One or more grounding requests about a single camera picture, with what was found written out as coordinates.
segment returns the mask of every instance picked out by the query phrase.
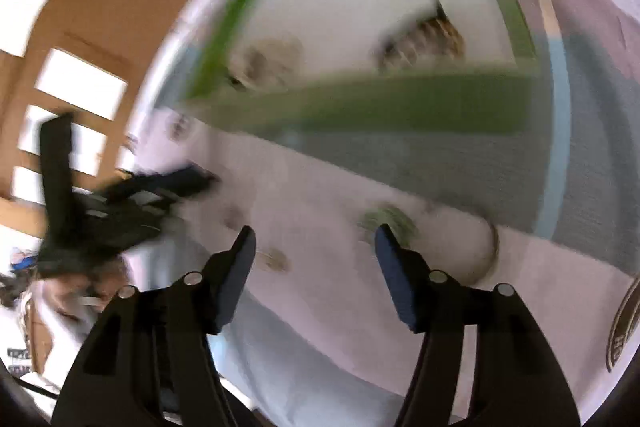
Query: black cable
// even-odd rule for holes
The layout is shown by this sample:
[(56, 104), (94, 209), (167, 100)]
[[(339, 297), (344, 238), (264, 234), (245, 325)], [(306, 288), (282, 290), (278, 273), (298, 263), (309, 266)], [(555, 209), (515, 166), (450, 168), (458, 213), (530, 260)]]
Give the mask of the black cable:
[(54, 400), (58, 399), (58, 395), (56, 393), (52, 393), (51, 391), (47, 391), (46, 389), (43, 389), (37, 385), (33, 385), (32, 383), (25, 382), (24, 380), (20, 380), (20, 378), (14, 377), (14, 375), (12, 375), (12, 377), (15, 380), (15, 383), (17, 383), (20, 387), (28, 389), (29, 391), (33, 391), (34, 393), (38, 393), (43, 396), (46, 396), (47, 398), (52, 398)]

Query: wooden door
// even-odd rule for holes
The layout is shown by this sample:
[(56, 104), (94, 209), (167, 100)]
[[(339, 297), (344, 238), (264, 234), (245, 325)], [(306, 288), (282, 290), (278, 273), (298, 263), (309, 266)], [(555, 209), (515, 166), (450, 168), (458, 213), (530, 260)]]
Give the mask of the wooden door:
[[(106, 136), (96, 175), (75, 171), (74, 183), (91, 190), (111, 178), (136, 95), (156, 51), (188, 0), (49, 0), (34, 24), (12, 89), (5, 89), (0, 128), (0, 225), (42, 236), (39, 205), (12, 201), (14, 168), (39, 170), (39, 158), (20, 150), (18, 140), (28, 107), (54, 114), (77, 111), (77, 123)], [(105, 117), (36, 89), (47, 57), (60, 52), (124, 81), (113, 115)], [(92, 80), (74, 79), (91, 92)], [(96, 90), (95, 96), (101, 96)]]

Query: light blue stripe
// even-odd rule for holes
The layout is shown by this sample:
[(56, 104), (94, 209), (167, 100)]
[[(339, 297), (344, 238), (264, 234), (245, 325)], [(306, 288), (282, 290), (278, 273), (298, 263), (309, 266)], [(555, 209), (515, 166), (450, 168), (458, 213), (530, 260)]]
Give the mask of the light blue stripe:
[(560, 217), (571, 142), (571, 90), (564, 42), (561, 38), (548, 37), (548, 45), (553, 81), (551, 152), (546, 172), (545, 191), (534, 229), (534, 234), (544, 239), (553, 237)]

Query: brown label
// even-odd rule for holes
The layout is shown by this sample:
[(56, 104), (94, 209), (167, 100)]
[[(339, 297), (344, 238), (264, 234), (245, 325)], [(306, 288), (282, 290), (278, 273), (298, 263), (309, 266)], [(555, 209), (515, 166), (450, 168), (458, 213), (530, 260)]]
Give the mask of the brown label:
[(629, 338), (636, 330), (640, 319), (640, 275), (622, 299), (616, 318), (613, 321), (607, 344), (607, 370), (611, 372), (622, 355)]

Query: metal bolt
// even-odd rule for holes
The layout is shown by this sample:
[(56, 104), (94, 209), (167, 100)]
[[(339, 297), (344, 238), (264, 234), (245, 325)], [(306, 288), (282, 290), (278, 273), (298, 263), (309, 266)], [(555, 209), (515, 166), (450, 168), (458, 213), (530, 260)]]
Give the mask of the metal bolt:
[(131, 286), (131, 285), (123, 286), (118, 290), (118, 297), (120, 297), (121, 299), (128, 299), (129, 297), (132, 297), (135, 294), (135, 292), (136, 292), (135, 286)]
[(200, 284), (202, 282), (202, 273), (200, 272), (190, 272), (184, 276), (184, 283), (187, 286), (193, 286), (196, 284)]
[(440, 270), (433, 270), (429, 274), (429, 280), (437, 284), (447, 282), (447, 279), (448, 279), (447, 274)]
[(513, 286), (511, 286), (510, 284), (502, 282), (498, 284), (498, 293), (500, 295), (504, 295), (505, 297), (511, 297), (514, 293), (516, 293), (516, 290), (514, 290)]

